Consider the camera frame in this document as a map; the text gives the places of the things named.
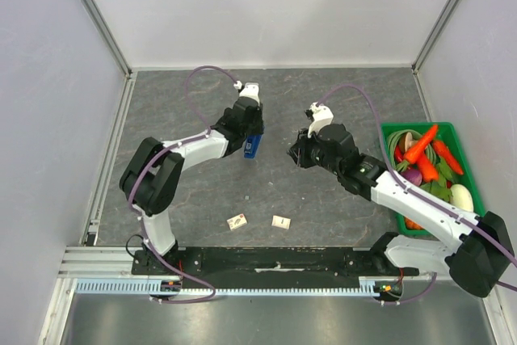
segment small white block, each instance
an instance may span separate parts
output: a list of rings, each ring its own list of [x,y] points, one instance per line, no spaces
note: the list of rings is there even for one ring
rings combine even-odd
[[[278,228],[289,229],[289,226],[291,225],[291,219],[280,216],[273,216],[273,222],[271,225]]]
[[[240,228],[241,226],[246,225],[248,223],[248,221],[246,221],[246,218],[244,217],[244,214],[242,213],[238,216],[229,218],[228,220],[226,220],[226,222],[228,223],[230,230]]]

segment green plastic crate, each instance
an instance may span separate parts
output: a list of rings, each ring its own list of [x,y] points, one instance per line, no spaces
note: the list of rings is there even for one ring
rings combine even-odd
[[[438,123],[384,123],[381,125],[382,134],[385,139],[386,148],[388,145],[386,144],[386,139],[391,133],[395,133],[396,131],[401,131],[404,129],[413,129],[414,131],[418,131],[422,135],[433,125],[438,125],[438,133],[436,135],[437,138],[442,140],[448,148],[451,150],[454,158],[460,163],[463,168],[464,174],[459,176],[459,183],[463,186],[467,187],[472,195],[472,199],[474,202],[474,212],[480,216],[485,215],[485,208],[483,207],[483,203],[481,202],[481,197],[479,196],[479,192],[477,191],[476,184],[474,182],[474,178],[472,176],[472,171],[470,170],[469,163],[465,154],[461,148],[460,140],[456,134],[456,130],[451,123],[438,122]],[[431,235],[426,230],[415,230],[415,229],[407,229],[406,224],[404,223],[404,216],[401,214],[396,215],[398,228],[401,234],[406,236],[428,236]]]

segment white wall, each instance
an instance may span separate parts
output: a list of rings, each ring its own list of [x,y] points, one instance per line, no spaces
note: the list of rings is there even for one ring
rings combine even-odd
[[[422,80],[433,119],[456,126],[485,206],[517,250],[517,0],[461,0]],[[503,280],[517,284],[517,271]],[[517,325],[517,295],[502,302]]]
[[[95,0],[131,66],[409,65],[446,0]]]
[[[0,337],[36,343],[124,84],[80,0],[0,0]]]

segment gray floor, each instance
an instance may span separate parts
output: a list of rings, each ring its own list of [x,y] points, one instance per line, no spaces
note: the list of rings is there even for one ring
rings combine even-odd
[[[406,281],[407,296],[425,287]],[[419,301],[359,297],[222,297],[159,305],[146,296],[75,295],[63,345],[490,345],[481,299],[438,283]]]
[[[180,245],[189,246],[370,246],[396,230],[393,214],[349,195],[321,168],[296,168],[285,153],[304,110],[332,86],[364,86],[384,122],[425,121],[410,69],[254,69],[232,72],[258,82],[266,132],[255,160],[235,153],[182,175],[170,209]],[[118,180],[145,137],[174,140],[203,130],[183,97],[187,71],[140,72],[120,140],[99,228],[98,245],[122,245],[139,231]],[[214,71],[191,86],[195,105],[215,123],[237,97],[231,82]],[[340,91],[327,104],[334,122],[343,122],[361,151],[380,157],[379,140],[368,105],[354,91]],[[229,231],[226,220],[244,213],[248,225]],[[290,230],[271,227],[273,215],[292,219]]]

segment blue object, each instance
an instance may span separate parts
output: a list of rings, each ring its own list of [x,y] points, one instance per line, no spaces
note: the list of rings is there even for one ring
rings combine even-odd
[[[244,158],[253,159],[259,149],[260,139],[262,135],[251,135],[246,139],[244,144]]]

